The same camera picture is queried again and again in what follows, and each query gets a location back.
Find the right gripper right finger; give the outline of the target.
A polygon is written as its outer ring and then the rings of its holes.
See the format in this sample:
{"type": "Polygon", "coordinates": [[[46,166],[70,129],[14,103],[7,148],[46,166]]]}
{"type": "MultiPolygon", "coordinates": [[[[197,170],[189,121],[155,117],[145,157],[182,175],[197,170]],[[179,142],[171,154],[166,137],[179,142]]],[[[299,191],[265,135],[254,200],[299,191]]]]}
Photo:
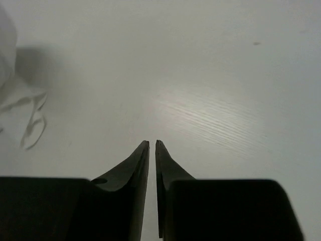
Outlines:
{"type": "Polygon", "coordinates": [[[269,179],[196,179],[155,146],[162,240],[303,240],[281,185],[269,179]]]}

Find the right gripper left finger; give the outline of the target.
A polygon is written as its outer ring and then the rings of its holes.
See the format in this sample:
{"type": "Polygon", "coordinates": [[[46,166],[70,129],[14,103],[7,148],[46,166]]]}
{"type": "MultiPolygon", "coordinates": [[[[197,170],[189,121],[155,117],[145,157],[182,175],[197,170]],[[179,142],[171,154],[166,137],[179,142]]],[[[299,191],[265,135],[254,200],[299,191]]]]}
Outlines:
{"type": "Polygon", "coordinates": [[[140,240],[149,142],[93,179],[1,178],[1,240],[140,240]]]}

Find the white t shirt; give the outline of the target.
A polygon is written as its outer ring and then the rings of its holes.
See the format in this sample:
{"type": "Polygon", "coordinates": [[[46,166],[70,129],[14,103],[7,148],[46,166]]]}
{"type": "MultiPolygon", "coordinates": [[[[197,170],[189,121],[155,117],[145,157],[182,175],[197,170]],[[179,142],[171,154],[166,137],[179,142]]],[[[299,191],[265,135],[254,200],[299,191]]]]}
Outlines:
{"type": "Polygon", "coordinates": [[[47,92],[31,87],[17,74],[17,38],[14,22],[1,6],[1,131],[26,150],[45,130],[41,108],[47,92]]]}

